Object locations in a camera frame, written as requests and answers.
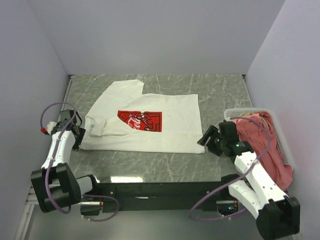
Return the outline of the white Coca-Cola t-shirt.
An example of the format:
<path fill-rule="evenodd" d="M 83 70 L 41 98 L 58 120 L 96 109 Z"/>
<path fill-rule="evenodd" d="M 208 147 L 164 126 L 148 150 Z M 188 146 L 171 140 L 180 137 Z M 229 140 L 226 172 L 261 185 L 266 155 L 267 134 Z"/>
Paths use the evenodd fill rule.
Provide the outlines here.
<path fill-rule="evenodd" d="M 83 150 L 203 154 L 197 94 L 143 93 L 138 79 L 113 82 L 85 116 Z"/>

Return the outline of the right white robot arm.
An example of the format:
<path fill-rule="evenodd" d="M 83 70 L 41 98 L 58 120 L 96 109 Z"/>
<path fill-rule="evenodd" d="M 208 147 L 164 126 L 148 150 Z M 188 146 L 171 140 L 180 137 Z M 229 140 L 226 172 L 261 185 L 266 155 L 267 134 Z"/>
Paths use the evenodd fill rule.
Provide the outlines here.
<path fill-rule="evenodd" d="M 218 127 L 211 125 L 197 144 L 207 146 L 208 151 L 217 156 L 225 154 L 240 176 L 208 192 L 191 208 L 190 218 L 194 217 L 197 207 L 219 192 L 226 200 L 234 197 L 251 213 L 264 240 L 277 240 L 300 232 L 299 201 L 281 190 L 260 163 L 270 143 L 261 154 L 256 154 L 247 141 L 240 140 L 236 124 L 225 120 Z"/>

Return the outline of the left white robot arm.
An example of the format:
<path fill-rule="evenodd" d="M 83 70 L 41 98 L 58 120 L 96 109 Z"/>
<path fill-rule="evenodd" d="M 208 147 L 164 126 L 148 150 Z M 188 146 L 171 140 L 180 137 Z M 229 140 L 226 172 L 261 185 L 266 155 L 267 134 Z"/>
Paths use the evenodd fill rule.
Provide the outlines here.
<path fill-rule="evenodd" d="M 30 175 L 30 180 L 42 212 L 59 210 L 78 204 L 82 197 L 88 201 L 96 200 L 100 188 L 93 175 L 76 178 L 69 166 L 71 152 L 78 150 L 86 130 L 77 124 L 81 120 L 75 110 L 64 110 L 59 121 L 51 121 L 40 128 L 45 135 L 51 136 L 51 145 L 47 158 L 40 169 Z"/>

